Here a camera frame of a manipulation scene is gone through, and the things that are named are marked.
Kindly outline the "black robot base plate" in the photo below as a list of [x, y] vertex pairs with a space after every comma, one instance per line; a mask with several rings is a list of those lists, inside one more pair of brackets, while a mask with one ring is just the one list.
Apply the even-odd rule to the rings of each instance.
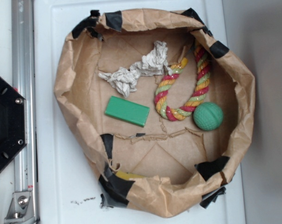
[[26, 146], [25, 98], [0, 77], [0, 173]]

